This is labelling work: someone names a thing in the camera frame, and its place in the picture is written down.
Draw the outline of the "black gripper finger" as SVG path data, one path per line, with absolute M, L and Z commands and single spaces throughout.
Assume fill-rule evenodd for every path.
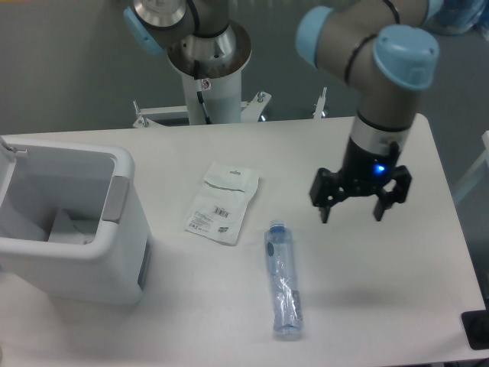
M 342 176 L 322 167 L 319 168 L 309 192 L 314 207 L 320 212 L 322 223 L 327 223 L 331 208 L 344 200 Z
M 406 166 L 395 167 L 391 178 L 395 182 L 391 191 L 381 188 L 377 193 L 374 218 L 380 222 L 387 210 L 395 203 L 404 203 L 409 193 L 412 175 Z

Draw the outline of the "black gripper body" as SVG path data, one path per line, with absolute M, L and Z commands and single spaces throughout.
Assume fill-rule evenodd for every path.
M 375 154 L 357 145 L 349 138 L 342 163 L 338 172 L 336 199 L 351 196 L 370 196 L 384 189 L 397 172 L 396 163 L 400 156 L 400 146 L 391 142 L 387 154 Z

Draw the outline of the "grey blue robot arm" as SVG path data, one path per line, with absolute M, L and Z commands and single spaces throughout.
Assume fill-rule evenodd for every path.
M 318 6 L 301 19 L 297 53 L 361 95 L 341 168 L 319 169 L 309 192 L 323 220 L 351 197 L 376 196 L 376 220 L 406 200 L 412 177 L 398 159 L 439 58 L 436 39 L 422 26 L 441 6 L 359 1 L 342 11 Z M 222 82 L 240 75 L 251 41 L 227 1 L 133 1 L 123 18 L 141 48 L 166 53 L 180 72 L 192 124 L 241 121 L 241 87 Z

